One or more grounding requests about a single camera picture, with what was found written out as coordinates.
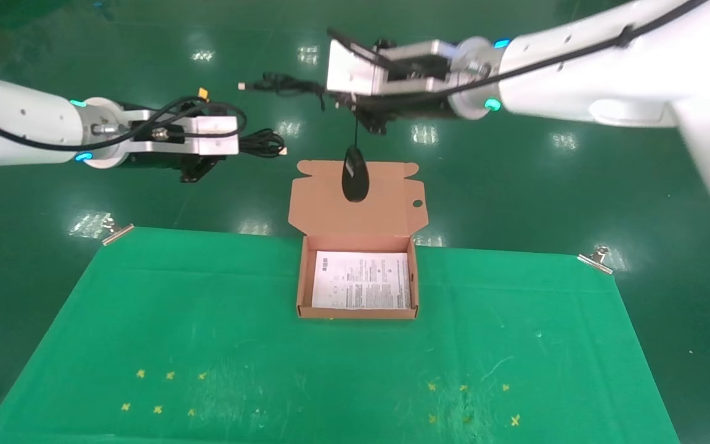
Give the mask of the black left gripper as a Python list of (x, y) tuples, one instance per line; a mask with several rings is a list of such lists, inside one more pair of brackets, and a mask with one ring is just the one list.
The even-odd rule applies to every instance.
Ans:
[(127, 168), (172, 169), (181, 172), (181, 183), (197, 183), (227, 155), (167, 154), (140, 152), (126, 157)]

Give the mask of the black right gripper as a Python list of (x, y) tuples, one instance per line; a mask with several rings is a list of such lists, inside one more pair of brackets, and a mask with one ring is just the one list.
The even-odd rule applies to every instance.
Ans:
[(426, 93), (383, 97), (347, 97), (346, 108), (369, 134), (385, 135), (397, 120), (457, 119), (448, 96), (422, 99)]

